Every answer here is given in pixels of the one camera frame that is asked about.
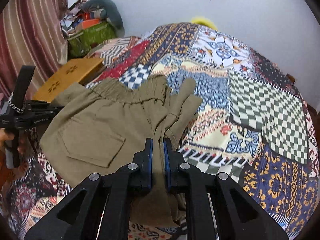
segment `checkered fabric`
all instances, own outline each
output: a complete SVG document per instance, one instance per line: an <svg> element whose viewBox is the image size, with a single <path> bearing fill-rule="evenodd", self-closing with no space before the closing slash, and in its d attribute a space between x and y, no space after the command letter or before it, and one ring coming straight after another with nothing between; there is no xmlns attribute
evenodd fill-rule
<svg viewBox="0 0 320 240"><path fill-rule="evenodd" d="M145 80L147 80L151 71L151 66L139 64L137 67L128 69L119 81L130 89L137 89Z"/></svg>
<svg viewBox="0 0 320 240"><path fill-rule="evenodd" d="M231 70L228 75L234 122L261 131L276 153L306 164L308 138L301 99Z"/></svg>

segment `patchwork bedspread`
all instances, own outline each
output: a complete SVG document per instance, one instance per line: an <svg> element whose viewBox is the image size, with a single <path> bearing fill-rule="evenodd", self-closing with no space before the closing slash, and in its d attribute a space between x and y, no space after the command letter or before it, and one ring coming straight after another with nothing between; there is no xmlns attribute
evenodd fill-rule
<svg viewBox="0 0 320 240"><path fill-rule="evenodd" d="M228 173L287 232L301 231L317 206L315 131L296 87L268 59L238 39L201 25L163 25L143 38L104 42L88 57L104 58L105 70L86 85L111 76L131 89L163 74L177 93L196 81L203 101L178 151L202 172ZM2 189L1 212L23 239L26 231L71 190L39 148L36 130L27 158ZM186 239L177 228L130 223L128 239Z"/></svg>

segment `green bag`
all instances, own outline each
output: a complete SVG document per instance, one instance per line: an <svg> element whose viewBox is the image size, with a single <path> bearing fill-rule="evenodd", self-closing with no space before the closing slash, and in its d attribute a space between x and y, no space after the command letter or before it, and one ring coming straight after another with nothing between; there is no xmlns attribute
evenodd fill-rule
<svg viewBox="0 0 320 240"><path fill-rule="evenodd" d="M68 39L70 56L83 57L95 46L113 38L116 38L116 33L108 22L104 21L86 28Z"/></svg>

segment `striped curtain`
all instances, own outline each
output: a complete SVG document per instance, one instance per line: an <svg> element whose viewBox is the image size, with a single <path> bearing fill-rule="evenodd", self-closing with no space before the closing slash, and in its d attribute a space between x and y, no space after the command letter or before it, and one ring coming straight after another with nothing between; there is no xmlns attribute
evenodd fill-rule
<svg viewBox="0 0 320 240"><path fill-rule="evenodd" d="M8 98L22 65L36 70L27 92L37 89L67 62L60 19L67 0L10 0L0 15L0 92Z"/></svg>

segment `wooden furniture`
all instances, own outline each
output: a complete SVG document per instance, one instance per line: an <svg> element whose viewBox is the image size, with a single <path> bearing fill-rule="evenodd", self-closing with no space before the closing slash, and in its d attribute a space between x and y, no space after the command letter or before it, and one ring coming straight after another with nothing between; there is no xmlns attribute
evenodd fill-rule
<svg viewBox="0 0 320 240"><path fill-rule="evenodd" d="M102 68L102 58L71 59L54 73L34 94L33 100L51 102L73 82L84 84Z"/></svg>

